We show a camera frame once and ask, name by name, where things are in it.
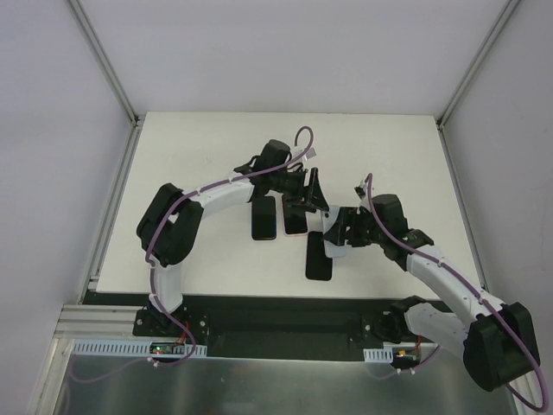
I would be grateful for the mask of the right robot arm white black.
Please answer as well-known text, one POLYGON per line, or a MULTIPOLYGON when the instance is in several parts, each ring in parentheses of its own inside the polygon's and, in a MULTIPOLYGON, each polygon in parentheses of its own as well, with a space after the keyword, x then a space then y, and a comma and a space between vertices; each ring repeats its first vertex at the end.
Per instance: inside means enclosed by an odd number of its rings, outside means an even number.
POLYGON ((427 285, 445 305, 408 297, 389 319, 394 341, 425 337, 459 357, 473 381, 491 392, 540 368, 530 312, 508 304, 464 278, 423 231, 411 228, 396 195, 363 195, 357 207, 321 214, 324 251, 339 258, 349 248, 379 246, 403 271, 427 285))

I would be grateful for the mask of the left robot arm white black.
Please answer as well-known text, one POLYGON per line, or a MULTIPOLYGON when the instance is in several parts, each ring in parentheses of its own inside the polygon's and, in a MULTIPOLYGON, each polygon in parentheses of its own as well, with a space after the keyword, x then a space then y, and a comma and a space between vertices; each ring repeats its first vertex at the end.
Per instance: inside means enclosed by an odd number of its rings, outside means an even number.
POLYGON ((317 169, 303 163, 315 155, 306 148, 271 139, 259 155, 218 181, 188 192, 172 183, 161 186, 137 226, 150 275, 149 302, 156 309, 152 324, 162 335, 182 326, 181 278, 175 267, 192 251, 200 223, 227 208, 252 202, 270 191, 284 195, 293 208, 327 212, 317 169))

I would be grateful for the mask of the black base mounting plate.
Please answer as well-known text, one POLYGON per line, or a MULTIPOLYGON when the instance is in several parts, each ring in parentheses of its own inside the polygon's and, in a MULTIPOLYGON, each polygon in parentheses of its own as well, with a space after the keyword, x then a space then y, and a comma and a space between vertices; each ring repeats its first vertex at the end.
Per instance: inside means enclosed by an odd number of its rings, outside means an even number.
POLYGON ((362 361, 381 348, 397 299, 229 297, 186 295, 174 313, 179 325, 148 304, 145 294, 88 292, 86 305, 136 306, 135 337, 179 338, 210 357, 290 361, 362 361))

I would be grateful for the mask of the right aluminium frame post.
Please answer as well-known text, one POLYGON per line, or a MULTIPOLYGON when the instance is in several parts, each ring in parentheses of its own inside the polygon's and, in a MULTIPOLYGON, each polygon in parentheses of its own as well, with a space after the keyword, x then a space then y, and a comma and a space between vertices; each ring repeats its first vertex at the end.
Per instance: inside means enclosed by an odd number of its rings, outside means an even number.
POLYGON ((461 77, 453 95, 449 99, 441 115, 436 119, 438 131, 442 131, 448 121, 452 118, 455 110, 468 93, 470 86, 475 82, 480 70, 486 63, 487 58, 493 51, 499 38, 505 32, 513 16, 522 5, 522 0, 508 0, 500 9, 497 17, 493 21, 491 28, 487 31, 485 38, 477 49, 474 57, 470 61, 466 71, 461 77))

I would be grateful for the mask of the aluminium frame post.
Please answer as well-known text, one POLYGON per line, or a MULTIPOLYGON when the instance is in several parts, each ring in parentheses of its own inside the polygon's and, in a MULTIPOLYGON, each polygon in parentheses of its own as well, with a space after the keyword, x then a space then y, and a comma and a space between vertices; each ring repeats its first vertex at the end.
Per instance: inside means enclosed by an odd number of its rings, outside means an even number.
POLYGON ((449 99, 441 115, 436 119, 438 131, 442 131, 448 121, 452 118, 455 110, 468 93, 470 86, 475 82, 480 70, 486 63, 487 58, 493 51, 499 38, 505 32, 513 16, 522 5, 522 0, 508 0, 500 9, 497 17, 493 21, 491 28, 487 31, 485 38, 477 49, 474 57, 470 61, 466 71, 461 77, 453 95, 449 99))
POLYGON ((111 60, 106 53, 99 35, 93 27, 82 2, 79 0, 66 0, 65 4, 79 27, 79 30, 83 35, 83 38, 100 69, 100 72, 105 77, 107 85, 123 110, 125 117, 128 119, 131 126, 136 127, 141 121, 140 115, 135 110, 128 94, 124 90, 123 83, 119 79, 118 74, 111 63, 111 60))

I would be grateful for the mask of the left aluminium frame post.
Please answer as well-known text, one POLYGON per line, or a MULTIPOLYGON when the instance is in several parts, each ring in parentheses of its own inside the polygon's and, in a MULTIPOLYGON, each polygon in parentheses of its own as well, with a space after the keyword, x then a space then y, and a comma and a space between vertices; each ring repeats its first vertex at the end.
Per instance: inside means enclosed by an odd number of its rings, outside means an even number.
POLYGON ((79 0, 66 0, 65 4, 79 27, 79 30, 83 35, 83 38, 100 69, 100 72, 105 77, 107 85, 123 110, 125 117, 128 119, 131 126, 136 127, 141 121, 140 115, 135 110, 128 94, 124 90, 123 83, 119 79, 118 74, 111 63, 111 60, 106 53, 99 35, 93 27, 82 2, 79 0))

